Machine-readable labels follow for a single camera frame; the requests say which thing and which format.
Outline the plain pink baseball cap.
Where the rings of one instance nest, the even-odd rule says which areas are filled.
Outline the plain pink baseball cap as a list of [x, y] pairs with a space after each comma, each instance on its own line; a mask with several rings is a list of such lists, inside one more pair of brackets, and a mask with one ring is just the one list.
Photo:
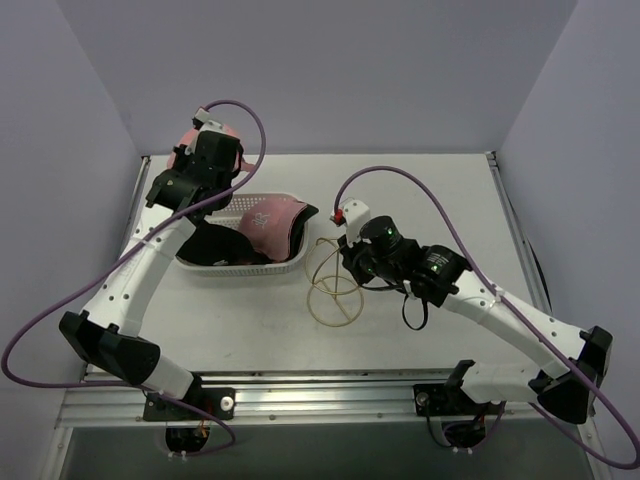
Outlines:
[[[222, 129], [222, 132], [227, 135], [230, 135], [235, 138], [240, 138], [239, 134], [228, 125], [223, 124], [221, 126], [221, 129]], [[195, 128], [192, 128], [182, 136], [182, 138], [180, 139], [176, 147], [180, 147], [182, 145], [185, 145], [185, 146], [190, 145], [196, 136], [197, 136], [197, 130]], [[167, 169], [170, 169], [173, 167], [175, 159], [176, 159], [176, 153], [172, 152], [166, 164]], [[244, 159], [243, 154], [239, 153], [236, 157], [235, 169], [239, 172], [251, 173], [255, 169], [255, 164], [248, 163]]]

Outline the gold wire hat stand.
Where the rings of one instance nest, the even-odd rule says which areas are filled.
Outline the gold wire hat stand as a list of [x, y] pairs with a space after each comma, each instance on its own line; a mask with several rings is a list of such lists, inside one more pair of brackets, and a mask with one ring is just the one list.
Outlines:
[[[327, 247], [330, 251], [314, 269], [311, 269], [311, 260], [320, 247]], [[362, 288], [354, 279], [341, 273], [340, 253], [341, 247], [337, 238], [318, 237], [310, 247], [304, 260], [304, 273], [309, 282], [309, 289], [306, 294], [307, 311], [316, 323], [333, 329], [344, 328], [353, 324], [361, 316], [365, 306]], [[328, 296], [338, 308], [344, 320], [339, 323], [330, 323], [323, 319], [312, 306], [312, 296], [315, 293]], [[357, 295], [359, 304], [355, 312], [350, 312], [344, 306], [342, 300], [344, 297], [354, 294]]]

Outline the pink cap with white logo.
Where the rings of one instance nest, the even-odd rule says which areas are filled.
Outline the pink cap with white logo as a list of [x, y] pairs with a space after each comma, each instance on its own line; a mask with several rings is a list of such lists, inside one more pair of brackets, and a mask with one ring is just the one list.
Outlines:
[[291, 254], [294, 223], [306, 207], [293, 197], [266, 197], [243, 214], [237, 230], [255, 251], [274, 262], [284, 262]]

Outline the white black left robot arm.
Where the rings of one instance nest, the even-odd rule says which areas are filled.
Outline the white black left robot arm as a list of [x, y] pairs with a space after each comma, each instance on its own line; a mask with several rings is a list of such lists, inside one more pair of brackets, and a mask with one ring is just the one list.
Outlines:
[[230, 188], [241, 170], [243, 149], [235, 132], [207, 122], [185, 134], [168, 167], [155, 177], [140, 218], [111, 273], [80, 313], [67, 312], [59, 329], [85, 362], [133, 386], [166, 395], [166, 408], [179, 419], [202, 405], [195, 375], [168, 359], [140, 336], [147, 307], [179, 249], [211, 212], [227, 199], [191, 212], [166, 228], [175, 213]]

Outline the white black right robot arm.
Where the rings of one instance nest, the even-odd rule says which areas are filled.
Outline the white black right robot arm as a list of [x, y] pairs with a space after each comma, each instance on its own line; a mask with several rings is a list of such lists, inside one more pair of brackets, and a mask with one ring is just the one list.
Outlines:
[[407, 299], [456, 313], [487, 329], [528, 358], [524, 365], [487, 365], [462, 360], [449, 376], [444, 400], [455, 412], [476, 404], [535, 402], [574, 425], [586, 422], [595, 399], [585, 385], [606, 375], [612, 335], [565, 324], [521, 299], [487, 287], [469, 261], [442, 246], [407, 239], [387, 216], [347, 208], [339, 245], [343, 267], [360, 286], [374, 279]]

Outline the white perforated plastic basket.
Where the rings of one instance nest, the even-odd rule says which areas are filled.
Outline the white perforated plastic basket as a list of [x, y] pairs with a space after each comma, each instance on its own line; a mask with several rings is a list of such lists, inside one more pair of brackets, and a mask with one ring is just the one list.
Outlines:
[[176, 254], [208, 277], [287, 274], [302, 260], [317, 207], [286, 193], [237, 194], [205, 218]]

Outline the black baseball cap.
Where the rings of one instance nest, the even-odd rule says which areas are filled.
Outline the black baseball cap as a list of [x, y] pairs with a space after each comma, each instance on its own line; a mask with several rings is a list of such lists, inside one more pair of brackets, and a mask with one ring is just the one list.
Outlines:
[[[291, 254], [286, 261], [298, 254], [304, 227], [318, 213], [315, 206], [305, 204], [306, 209], [294, 223]], [[237, 228], [232, 229], [205, 222], [196, 228], [193, 235], [178, 251], [177, 257], [184, 262], [207, 267], [218, 264], [237, 266], [277, 263], [255, 251], [249, 240]]]

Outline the aluminium mounting rail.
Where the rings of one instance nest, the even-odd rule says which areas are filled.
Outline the aluminium mounting rail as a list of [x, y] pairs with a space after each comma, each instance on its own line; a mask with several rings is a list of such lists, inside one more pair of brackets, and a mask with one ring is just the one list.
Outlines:
[[[192, 426], [195, 421], [147, 422], [142, 418], [146, 396], [130, 387], [100, 387], [102, 375], [88, 379], [92, 386], [65, 394], [57, 424], [63, 428]], [[413, 422], [413, 385], [444, 383], [445, 372], [358, 372], [356, 374], [271, 373], [207, 375], [203, 387], [236, 390], [236, 426], [267, 424], [332, 424]], [[431, 419], [466, 419], [439, 416]]]

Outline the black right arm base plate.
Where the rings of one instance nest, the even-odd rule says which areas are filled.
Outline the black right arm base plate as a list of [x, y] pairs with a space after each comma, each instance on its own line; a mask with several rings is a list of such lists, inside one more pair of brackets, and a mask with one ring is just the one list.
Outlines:
[[420, 417], [497, 415], [498, 404], [477, 404], [464, 393], [451, 393], [444, 383], [414, 384], [413, 399], [416, 414]]

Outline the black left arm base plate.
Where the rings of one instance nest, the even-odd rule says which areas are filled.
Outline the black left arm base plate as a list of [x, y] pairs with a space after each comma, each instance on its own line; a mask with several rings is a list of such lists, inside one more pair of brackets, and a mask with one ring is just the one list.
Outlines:
[[231, 387], [199, 387], [182, 400], [147, 393], [142, 418], [147, 422], [195, 421], [206, 413], [219, 420], [231, 420], [235, 404], [236, 390]]

